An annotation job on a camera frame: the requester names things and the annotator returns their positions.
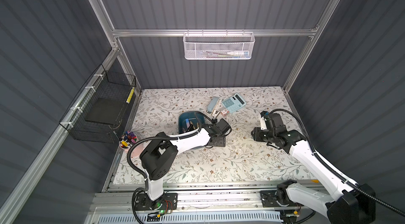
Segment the teal plastic storage box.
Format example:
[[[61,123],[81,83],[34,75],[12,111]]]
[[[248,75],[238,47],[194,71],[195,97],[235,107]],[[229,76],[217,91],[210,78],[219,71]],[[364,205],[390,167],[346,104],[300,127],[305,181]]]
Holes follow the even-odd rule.
[[[185,112],[179,117],[180,140],[176,142],[178,154],[202,148],[210,140],[205,127],[205,117],[198,112]]]

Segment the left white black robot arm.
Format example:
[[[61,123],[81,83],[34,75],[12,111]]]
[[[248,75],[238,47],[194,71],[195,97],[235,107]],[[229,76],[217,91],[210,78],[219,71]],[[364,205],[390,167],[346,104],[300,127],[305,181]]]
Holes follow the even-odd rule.
[[[176,157],[191,149],[205,147],[214,138],[224,138],[232,132],[223,119],[217,123],[202,124],[197,129],[179,135],[159,133],[140,153],[141,166],[146,172],[146,195],[151,201],[163,195],[163,177]]]

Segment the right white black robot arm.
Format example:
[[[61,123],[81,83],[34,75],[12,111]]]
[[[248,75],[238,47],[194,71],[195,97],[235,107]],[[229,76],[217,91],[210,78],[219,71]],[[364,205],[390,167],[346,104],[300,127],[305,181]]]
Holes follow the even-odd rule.
[[[287,130],[280,110],[260,113],[260,127],[252,130],[255,141],[265,142],[277,150],[283,150],[304,165],[327,190],[327,194],[287,180],[277,185],[275,199],[281,207],[293,203],[304,205],[319,213],[332,224],[370,224],[376,219],[374,190],[359,185],[344,175],[320,155],[308,136],[297,130]]]

